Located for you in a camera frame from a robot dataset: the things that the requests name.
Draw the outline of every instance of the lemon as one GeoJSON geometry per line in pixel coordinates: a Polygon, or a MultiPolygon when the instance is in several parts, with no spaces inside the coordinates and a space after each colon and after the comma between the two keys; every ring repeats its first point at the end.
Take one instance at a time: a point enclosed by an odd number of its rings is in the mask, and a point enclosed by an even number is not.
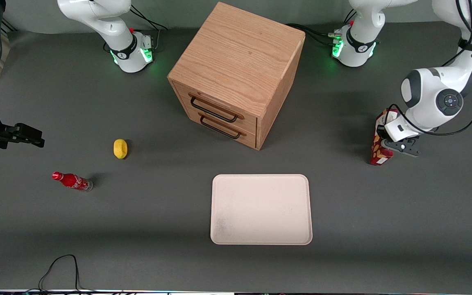
{"type": "Polygon", "coordinates": [[[118,159],[127,157],[127,142],[125,142],[125,140],[116,139],[116,141],[114,141],[114,155],[118,159]]]}

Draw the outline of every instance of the bottle label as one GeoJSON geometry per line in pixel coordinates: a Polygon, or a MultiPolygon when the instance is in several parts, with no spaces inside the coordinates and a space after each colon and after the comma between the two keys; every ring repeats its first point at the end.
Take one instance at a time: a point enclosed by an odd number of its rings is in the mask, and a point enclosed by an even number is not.
{"type": "Polygon", "coordinates": [[[89,187],[89,182],[86,179],[82,179],[81,177],[74,175],[75,183],[70,188],[77,189],[79,191],[84,191],[89,187]]]}

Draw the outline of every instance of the cabinet top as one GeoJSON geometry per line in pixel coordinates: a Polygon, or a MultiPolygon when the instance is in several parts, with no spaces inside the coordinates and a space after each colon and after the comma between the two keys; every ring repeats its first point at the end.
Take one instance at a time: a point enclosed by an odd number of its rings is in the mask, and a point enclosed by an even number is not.
{"type": "Polygon", "coordinates": [[[304,39],[300,30],[218,2],[168,77],[261,117],[304,39]]]}

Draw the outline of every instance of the bottle cap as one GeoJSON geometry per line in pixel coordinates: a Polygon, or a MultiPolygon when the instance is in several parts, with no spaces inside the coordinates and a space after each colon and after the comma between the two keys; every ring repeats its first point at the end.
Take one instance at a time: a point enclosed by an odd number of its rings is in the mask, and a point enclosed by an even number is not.
{"type": "Polygon", "coordinates": [[[61,180],[61,179],[63,179],[63,173],[57,172],[57,171],[54,172],[54,173],[52,174],[52,179],[55,179],[55,180],[61,180]]]}

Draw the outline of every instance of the green led light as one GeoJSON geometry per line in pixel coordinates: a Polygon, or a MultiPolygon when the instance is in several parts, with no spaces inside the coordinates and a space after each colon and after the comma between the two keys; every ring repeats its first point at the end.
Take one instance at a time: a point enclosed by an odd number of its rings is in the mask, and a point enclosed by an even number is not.
{"type": "Polygon", "coordinates": [[[140,48],[139,52],[143,55],[143,58],[147,63],[152,61],[152,50],[140,48]]]}
{"type": "Polygon", "coordinates": [[[373,43],[372,48],[371,48],[371,53],[369,53],[369,57],[372,56],[372,52],[374,51],[374,47],[376,46],[376,42],[373,43]]]}
{"type": "Polygon", "coordinates": [[[343,48],[343,41],[340,40],[336,45],[335,48],[333,49],[333,56],[338,57],[340,56],[341,49],[343,48]]]}
{"type": "Polygon", "coordinates": [[[112,50],[110,51],[110,54],[112,55],[112,58],[114,59],[114,63],[118,64],[118,61],[116,60],[116,56],[112,53],[112,50]]]}

